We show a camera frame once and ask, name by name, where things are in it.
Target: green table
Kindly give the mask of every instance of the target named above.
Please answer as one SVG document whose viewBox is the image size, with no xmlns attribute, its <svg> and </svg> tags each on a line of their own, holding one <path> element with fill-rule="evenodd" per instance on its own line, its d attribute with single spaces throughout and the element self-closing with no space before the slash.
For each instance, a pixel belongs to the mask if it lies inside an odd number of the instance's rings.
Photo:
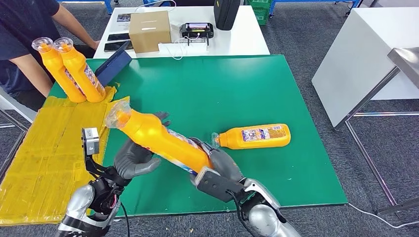
<svg viewBox="0 0 419 237">
<path fill-rule="evenodd" d="M 88 64 L 95 70 L 103 61 Z M 283 148 L 225 151 L 281 206 L 347 203 L 283 55 L 133 59 L 110 85 L 116 82 L 121 85 L 115 99 L 129 95 L 132 108 L 143 113 L 170 112 L 170 128 L 186 137 L 210 141 L 212 132 L 233 127 L 286 123 L 292 138 Z M 51 95 L 65 97 L 57 84 Z M 105 166 L 112 164 L 126 138 L 111 130 Z M 128 215 L 235 209 L 233 202 L 197 191 L 189 174 L 165 159 L 154 172 L 134 178 L 121 200 Z"/>
</svg>

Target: person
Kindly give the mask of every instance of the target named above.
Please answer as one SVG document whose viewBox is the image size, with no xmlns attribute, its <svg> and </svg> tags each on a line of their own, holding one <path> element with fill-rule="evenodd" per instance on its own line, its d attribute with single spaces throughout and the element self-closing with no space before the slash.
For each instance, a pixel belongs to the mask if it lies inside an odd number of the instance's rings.
<svg viewBox="0 0 419 237">
<path fill-rule="evenodd" d="M 99 41 L 56 0 L 0 1 L 0 86 L 34 111 L 42 107 L 54 79 L 31 45 L 39 37 L 61 37 L 53 20 L 86 44 L 75 45 L 77 51 L 93 57 Z"/>
</svg>

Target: plastic bottle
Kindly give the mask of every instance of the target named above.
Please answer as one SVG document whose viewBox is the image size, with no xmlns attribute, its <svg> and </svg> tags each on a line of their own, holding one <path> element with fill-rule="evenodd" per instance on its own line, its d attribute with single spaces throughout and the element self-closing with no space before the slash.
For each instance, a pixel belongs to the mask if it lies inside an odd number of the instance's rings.
<svg viewBox="0 0 419 237">
<path fill-rule="evenodd" d="M 283 147 L 288 145 L 290 140 L 290 129 L 286 124 L 281 123 L 236 127 L 224 133 L 212 134 L 212 145 L 214 147 L 222 146 L 234 150 Z"/>
<path fill-rule="evenodd" d="M 105 88 L 86 63 L 86 58 L 73 47 L 73 41 L 69 38 L 59 38 L 54 41 L 54 47 L 60 52 L 64 66 L 80 86 L 87 100 L 97 103 L 105 99 Z"/>
<path fill-rule="evenodd" d="M 118 128 L 131 140 L 160 155 L 191 174 L 206 166 L 212 168 L 207 154 L 191 139 L 176 133 L 153 114 L 142 114 L 127 101 L 116 103 L 106 117 L 106 126 Z"/>
<path fill-rule="evenodd" d="M 63 59 L 54 49 L 50 38 L 41 37 L 32 41 L 32 48 L 40 53 L 46 69 L 55 78 L 71 102 L 81 103 L 86 101 L 86 96 L 64 66 Z"/>
</svg>

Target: yellow mat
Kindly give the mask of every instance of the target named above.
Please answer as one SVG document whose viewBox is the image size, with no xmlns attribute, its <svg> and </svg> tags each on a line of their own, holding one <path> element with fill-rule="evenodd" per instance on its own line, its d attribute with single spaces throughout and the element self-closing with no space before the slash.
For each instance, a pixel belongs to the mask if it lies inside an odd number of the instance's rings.
<svg viewBox="0 0 419 237">
<path fill-rule="evenodd" d="M 58 223 L 67 202 L 92 176 L 86 172 L 81 142 L 83 127 L 100 131 L 102 163 L 109 130 L 104 117 L 114 102 L 114 87 L 106 87 L 100 103 L 75 104 L 48 97 L 30 127 L 0 185 L 0 225 Z"/>
</svg>

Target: bottle cap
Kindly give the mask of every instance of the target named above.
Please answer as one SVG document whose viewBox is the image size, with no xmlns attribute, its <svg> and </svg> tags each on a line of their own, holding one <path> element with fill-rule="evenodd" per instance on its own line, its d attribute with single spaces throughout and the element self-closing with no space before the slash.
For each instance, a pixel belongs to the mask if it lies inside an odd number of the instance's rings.
<svg viewBox="0 0 419 237">
<path fill-rule="evenodd" d="M 212 147 L 219 148 L 220 147 L 220 135 L 216 132 L 213 132 L 211 134 L 211 140 L 212 140 Z"/>
<path fill-rule="evenodd" d="M 73 48 L 73 41 L 67 37 L 59 38 L 54 41 L 54 48 L 60 53 L 66 53 Z"/>
<path fill-rule="evenodd" d="M 52 39 L 48 37 L 41 37 L 32 41 L 32 48 L 40 53 L 48 52 L 52 49 Z"/>
<path fill-rule="evenodd" d="M 117 102 L 109 111 L 105 119 L 105 124 L 108 128 L 122 128 L 131 118 L 131 107 L 129 101 Z"/>
</svg>

